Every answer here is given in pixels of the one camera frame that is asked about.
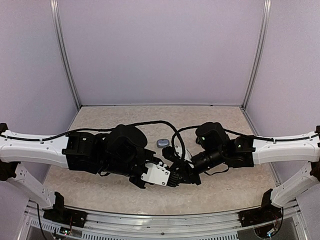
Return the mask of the purple earbud charging case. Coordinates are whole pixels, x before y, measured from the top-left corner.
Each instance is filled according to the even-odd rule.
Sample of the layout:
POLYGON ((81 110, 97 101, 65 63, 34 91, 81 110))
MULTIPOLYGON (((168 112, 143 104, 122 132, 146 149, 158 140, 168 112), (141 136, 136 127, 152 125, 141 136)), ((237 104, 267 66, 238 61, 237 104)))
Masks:
POLYGON ((170 145, 170 141, 168 140, 168 139, 166 139, 166 138, 163 138, 163 139, 158 139, 157 141, 156 141, 156 146, 158 147, 158 148, 166 148, 166 147, 168 147, 170 145))

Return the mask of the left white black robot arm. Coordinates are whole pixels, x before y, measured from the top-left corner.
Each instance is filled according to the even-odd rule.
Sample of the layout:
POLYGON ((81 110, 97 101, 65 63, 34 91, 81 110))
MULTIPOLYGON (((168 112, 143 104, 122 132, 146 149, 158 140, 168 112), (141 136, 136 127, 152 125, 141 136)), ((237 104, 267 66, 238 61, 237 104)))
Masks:
POLYGON ((170 172, 155 153, 146 149, 147 138, 132 125, 120 124, 97 134, 73 130, 56 136, 18 134, 0 125, 0 179, 20 188, 40 208, 63 223, 70 218, 64 197, 43 186, 24 163, 40 163, 107 176, 126 176, 135 186, 167 185, 170 172))

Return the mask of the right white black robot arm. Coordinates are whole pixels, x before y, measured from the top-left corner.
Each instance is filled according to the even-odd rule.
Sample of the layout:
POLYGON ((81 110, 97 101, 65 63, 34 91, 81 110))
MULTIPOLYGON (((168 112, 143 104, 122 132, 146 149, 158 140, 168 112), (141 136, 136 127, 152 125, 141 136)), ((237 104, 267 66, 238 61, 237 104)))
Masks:
POLYGON ((181 159, 195 176, 220 164, 229 168, 251 168, 276 162, 304 161, 303 167, 276 188, 265 192, 256 218, 266 222, 287 202, 295 199, 320 183, 320 132, 285 137, 262 137, 237 133, 230 139, 219 122, 206 122, 195 127, 196 137, 203 152, 186 159, 182 150, 181 159))

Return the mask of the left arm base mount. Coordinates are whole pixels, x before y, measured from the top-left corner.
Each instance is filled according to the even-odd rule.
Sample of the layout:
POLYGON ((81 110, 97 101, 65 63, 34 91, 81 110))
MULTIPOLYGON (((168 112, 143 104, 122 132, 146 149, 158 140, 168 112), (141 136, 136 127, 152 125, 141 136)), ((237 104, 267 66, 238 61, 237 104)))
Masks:
POLYGON ((46 209, 43 214, 43 217, 46 220, 79 228, 84 228, 87 216, 88 213, 85 211, 70 208, 64 208, 62 211, 46 209))

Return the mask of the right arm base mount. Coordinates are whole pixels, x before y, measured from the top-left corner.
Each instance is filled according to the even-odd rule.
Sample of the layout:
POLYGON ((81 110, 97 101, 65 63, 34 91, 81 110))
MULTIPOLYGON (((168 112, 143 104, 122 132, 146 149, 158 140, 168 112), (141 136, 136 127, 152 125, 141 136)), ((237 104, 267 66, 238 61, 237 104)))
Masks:
POLYGON ((238 213, 238 218, 243 228, 267 223, 276 219, 281 219, 282 217, 282 209, 273 206, 267 208, 252 208, 238 213))

